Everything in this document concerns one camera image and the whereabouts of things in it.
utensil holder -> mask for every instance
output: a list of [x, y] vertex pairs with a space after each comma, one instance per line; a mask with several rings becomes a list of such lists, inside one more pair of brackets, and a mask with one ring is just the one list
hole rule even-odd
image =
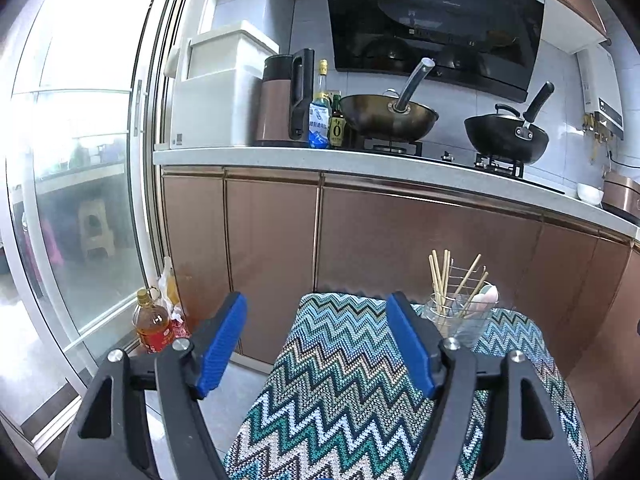
[[[480, 277], [484, 275], [484, 268], [472, 272], [456, 294], [466, 272], [467, 269], [451, 267], [446, 294], [436, 297], [437, 292], [434, 292], [424, 306], [422, 317], [433, 322], [443, 337], [455, 337], [461, 345], [473, 348], [484, 333], [492, 308], [498, 302], [469, 301]], [[481, 287], [485, 285], [491, 283], [484, 282]]]

black glass range hood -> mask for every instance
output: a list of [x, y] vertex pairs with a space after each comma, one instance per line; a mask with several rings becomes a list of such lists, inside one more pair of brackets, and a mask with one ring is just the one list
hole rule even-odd
[[524, 102], [538, 54], [544, 0], [328, 0], [335, 67], [428, 76]]

white plastic stool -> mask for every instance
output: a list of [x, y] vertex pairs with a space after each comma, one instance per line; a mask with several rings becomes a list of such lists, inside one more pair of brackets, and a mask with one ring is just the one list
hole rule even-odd
[[107, 212], [104, 200], [86, 200], [80, 203], [78, 208], [78, 221], [80, 224], [80, 246], [82, 254], [87, 258], [89, 251], [104, 249], [107, 256], [115, 254], [113, 245], [113, 231], [107, 224]]

patterned fabric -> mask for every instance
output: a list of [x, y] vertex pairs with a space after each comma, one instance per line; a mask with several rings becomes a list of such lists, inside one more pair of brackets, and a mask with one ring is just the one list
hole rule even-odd
[[[414, 305], [420, 313], [421, 306]], [[588, 480], [577, 409], [525, 316], [495, 309], [475, 350], [532, 359]], [[456, 471], [471, 479], [487, 394], [476, 392]], [[402, 480], [433, 403], [414, 388], [386, 324], [385, 302], [345, 294], [302, 298], [289, 337], [225, 458], [231, 480]]]

blue gripper pad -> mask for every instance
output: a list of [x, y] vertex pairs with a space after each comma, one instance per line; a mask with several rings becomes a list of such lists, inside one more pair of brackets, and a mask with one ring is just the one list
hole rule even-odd
[[220, 379], [222, 379], [226, 364], [238, 343], [245, 321], [246, 298], [242, 294], [237, 294], [236, 300], [227, 311], [209, 348], [202, 356], [200, 378], [196, 384], [196, 390], [202, 398], [220, 384]]
[[398, 293], [392, 294], [386, 299], [386, 321], [391, 333], [396, 340], [404, 366], [409, 371], [409, 377], [425, 397], [433, 399], [436, 393], [436, 383], [431, 375], [429, 354], [425, 350], [420, 338], [411, 326], [407, 316], [402, 311], [396, 298]]

